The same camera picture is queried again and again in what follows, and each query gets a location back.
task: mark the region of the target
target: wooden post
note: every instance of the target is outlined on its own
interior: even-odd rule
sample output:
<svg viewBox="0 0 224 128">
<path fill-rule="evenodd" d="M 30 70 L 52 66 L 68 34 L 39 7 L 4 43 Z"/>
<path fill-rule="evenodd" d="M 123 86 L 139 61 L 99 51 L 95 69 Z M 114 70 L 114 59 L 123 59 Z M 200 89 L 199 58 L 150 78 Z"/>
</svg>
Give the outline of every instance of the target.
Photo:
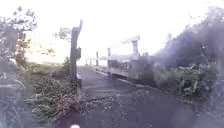
<svg viewBox="0 0 224 128">
<path fill-rule="evenodd" d="M 135 57 L 138 57 L 139 56 L 139 53 L 138 53 L 138 40 L 133 40 L 132 41 L 132 46 L 133 46 L 133 53 L 135 55 Z M 138 78 L 139 77 L 139 64 L 138 64 L 138 60 L 132 60 L 131 61 L 131 69 L 129 70 L 129 75 L 130 75 L 130 78 L 131 79 L 135 79 L 135 78 Z"/>
<path fill-rule="evenodd" d="M 138 54 L 138 41 L 132 41 L 132 45 L 133 45 L 133 53 L 134 54 Z"/>
<path fill-rule="evenodd" d="M 99 66 L 99 60 L 98 60 L 98 52 L 96 51 L 96 66 Z"/>
<path fill-rule="evenodd" d="M 77 59 L 77 39 L 82 29 L 82 21 L 80 21 L 79 27 L 72 28 L 72 39 L 71 39 L 71 51 L 70 51 L 70 81 L 71 83 L 77 83 L 77 70 L 76 70 L 76 59 Z"/>
<path fill-rule="evenodd" d="M 111 56 L 111 52 L 110 52 L 110 48 L 107 49 L 108 52 L 108 56 Z M 110 64 L 110 60 L 107 60 L 107 68 L 110 69 L 111 64 Z"/>
</svg>

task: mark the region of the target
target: fence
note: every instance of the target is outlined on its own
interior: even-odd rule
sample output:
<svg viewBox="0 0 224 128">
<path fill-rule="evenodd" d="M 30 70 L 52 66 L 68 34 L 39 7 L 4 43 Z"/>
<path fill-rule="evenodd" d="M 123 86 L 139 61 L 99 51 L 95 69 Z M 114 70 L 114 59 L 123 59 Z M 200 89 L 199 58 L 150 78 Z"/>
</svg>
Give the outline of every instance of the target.
<svg viewBox="0 0 224 128">
<path fill-rule="evenodd" d="M 117 74 L 117 75 L 129 77 L 133 79 L 138 79 L 139 69 L 140 69 L 138 65 L 138 60 L 140 58 L 140 54 L 138 52 L 138 40 L 140 40 L 140 36 L 135 36 L 119 44 L 119 45 L 124 45 L 128 43 L 132 43 L 132 47 L 133 47 L 132 54 L 111 55 L 111 48 L 119 46 L 119 45 L 114 45 L 107 48 L 107 54 L 108 54 L 107 56 L 99 57 L 99 52 L 96 51 L 96 57 L 87 58 L 86 66 L 89 66 L 93 69 L 96 69 L 108 74 Z M 107 61 L 106 66 L 99 65 L 99 61 L 102 61 L 102 60 Z"/>
</svg>

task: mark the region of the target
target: vegetation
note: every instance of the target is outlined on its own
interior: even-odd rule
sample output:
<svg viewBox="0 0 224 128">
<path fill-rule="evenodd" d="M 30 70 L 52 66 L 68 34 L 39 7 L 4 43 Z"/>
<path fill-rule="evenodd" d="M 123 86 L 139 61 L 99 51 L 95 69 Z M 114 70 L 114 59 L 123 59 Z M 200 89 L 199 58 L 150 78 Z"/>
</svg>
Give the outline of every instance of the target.
<svg viewBox="0 0 224 128">
<path fill-rule="evenodd" d="M 166 46 L 140 62 L 142 81 L 193 100 L 208 99 L 223 74 L 223 14 L 221 8 L 210 8 L 201 23 L 175 38 L 169 33 Z"/>
<path fill-rule="evenodd" d="M 80 99 L 80 90 L 76 85 L 62 77 L 65 72 L 58 72 L 66 69 L 56 67 L 58 69 L 56 70 L 58 72 L 57 75 L 61 76 L 60 80 L 58 80 L 50 72 L 43 72 L 42 68 L 46 69 L 42 65 L 35 65 L 35 68 L 26 71 L 24 74 L 25 81 L 31 85 L 34 91 L 27 102 L 33 106 L 33 112 L 41 118 L 56 120 L 66 113 L 71 106 L 77 107 Z"/>
<path fill-rule="evenodd" d="M 43 119 L 52 123 L 78 105 L 80 90 L 67 79 L 69 59 L 63 65 L 27 62 L 25 54 L 31 43 L 27 32 L 36 27 L 34 12 L 21 7 L 12 18 L 0 17 L 0 127 L 42 127 L 33 125 L 43 124 Z"/>
</svg>

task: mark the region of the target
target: wet pavement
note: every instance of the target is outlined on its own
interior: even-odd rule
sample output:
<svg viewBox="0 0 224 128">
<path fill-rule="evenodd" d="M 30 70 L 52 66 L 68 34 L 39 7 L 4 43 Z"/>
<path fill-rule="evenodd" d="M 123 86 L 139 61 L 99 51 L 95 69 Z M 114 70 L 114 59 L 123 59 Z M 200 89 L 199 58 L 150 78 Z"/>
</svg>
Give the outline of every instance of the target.
<svg viewBox="0 0 224 128">
<path fill-rule="evenodd" d="M 71 111 L 57 125 L 70 128 L 223 128 L 224 121 L 194 105 L 153 88 L 135 85 L 79 67 L 86 96 L 80 111 Z"/>
</svg>

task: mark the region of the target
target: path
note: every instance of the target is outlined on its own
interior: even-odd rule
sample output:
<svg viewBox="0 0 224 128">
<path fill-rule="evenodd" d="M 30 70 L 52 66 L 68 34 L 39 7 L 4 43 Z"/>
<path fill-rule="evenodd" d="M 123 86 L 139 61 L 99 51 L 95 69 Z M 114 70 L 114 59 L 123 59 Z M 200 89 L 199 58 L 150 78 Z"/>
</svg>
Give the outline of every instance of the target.
<svg viewBox="0 0 224 128">
<path fill-rule="evenodd" d="M 58 128 L 223 128 L 221 120 L 157 89 L 136 87 L 79 67 L 87 96 L 80 112 L 65 115 Z"/>
</svg>

